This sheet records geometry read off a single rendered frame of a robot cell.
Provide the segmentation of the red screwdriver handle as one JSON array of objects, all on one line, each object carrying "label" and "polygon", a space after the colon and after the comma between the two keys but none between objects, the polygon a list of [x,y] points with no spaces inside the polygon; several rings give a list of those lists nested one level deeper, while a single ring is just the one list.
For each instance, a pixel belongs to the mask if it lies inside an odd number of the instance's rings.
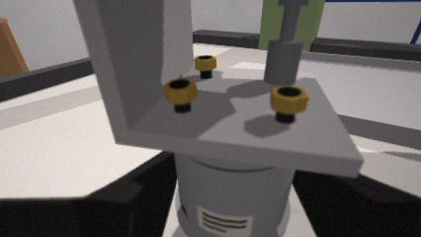
[{"label": "red screwdriver handle", "polygon": [[308,0],[279,0],[285,6],[279,38],[269,39],[264,81],[275,86],[295,83],[304,40],[295,39],[300,6]]}]

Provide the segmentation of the yellow hex nut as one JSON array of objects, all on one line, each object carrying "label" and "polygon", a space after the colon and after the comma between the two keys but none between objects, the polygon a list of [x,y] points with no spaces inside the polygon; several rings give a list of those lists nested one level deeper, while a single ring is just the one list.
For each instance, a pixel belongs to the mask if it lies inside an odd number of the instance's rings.
[{"label": "yellow hex nut", "polygon": [[172,105],[191,103],[198,96],[197,85],[190,79],[174,79],[163,86],[164,96]]},{"label": "yellow hex nut", "polygon": [[195,68],[199,71],[216,69],[216,58],[212,55],[201,55],[195,58]]},{"label": "yellow hex nut", "polygon": [[294,115],[306,110],[307,94],[294,86],[281,86],[271,90],[270,104],[275,112]]}]

